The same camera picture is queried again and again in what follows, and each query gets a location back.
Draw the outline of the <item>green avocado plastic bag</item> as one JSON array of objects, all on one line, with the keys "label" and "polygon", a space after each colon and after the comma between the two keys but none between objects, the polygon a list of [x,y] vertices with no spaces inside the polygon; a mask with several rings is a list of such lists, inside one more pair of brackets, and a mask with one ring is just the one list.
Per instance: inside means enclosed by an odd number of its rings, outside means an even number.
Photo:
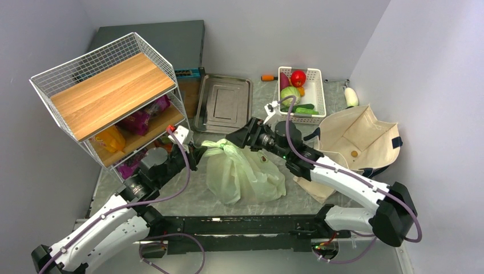
[{"label": "green avocado plastic bag", "polygon": [[265,153],[239,148],[226,139],[205,140],[206,184],[219,202],[259,204],[287,194],[285,176]]}]

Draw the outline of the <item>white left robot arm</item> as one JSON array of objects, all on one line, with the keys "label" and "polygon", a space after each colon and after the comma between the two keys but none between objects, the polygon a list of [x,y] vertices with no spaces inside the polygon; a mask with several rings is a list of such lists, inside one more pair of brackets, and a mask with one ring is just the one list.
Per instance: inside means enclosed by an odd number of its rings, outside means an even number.
[{"label": "white left robot arm", "polygon": [[141,240],[177,236],[180,232],[153,207],[167,201],[161,188],[186,170],[196,171],[206,147],[152,148],[131,177],[106,204],[59,242],[40,245],[31,257],[38,273],[91,273],[121,249]]}]

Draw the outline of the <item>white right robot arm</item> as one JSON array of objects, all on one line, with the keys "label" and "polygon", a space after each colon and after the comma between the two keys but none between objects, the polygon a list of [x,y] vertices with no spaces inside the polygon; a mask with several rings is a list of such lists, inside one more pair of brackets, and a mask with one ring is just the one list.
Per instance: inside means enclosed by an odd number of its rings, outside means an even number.
[{"label": "white right robot arm", "polygon": [[329,186],[360,205],[358,208],[323,206],[314,217],[318,235],[363,232],[392,247],[399,247],[404,241],[422,240],[418,213],[405,185],[376,182],[344,168],[304,144],[301,132],[292,122],[278,122],[271,129],[261,119],[251,118],[245,126],[227,134],[226,139],[239,148],[275,154],[285,160],[286,168],[293,175]]}]

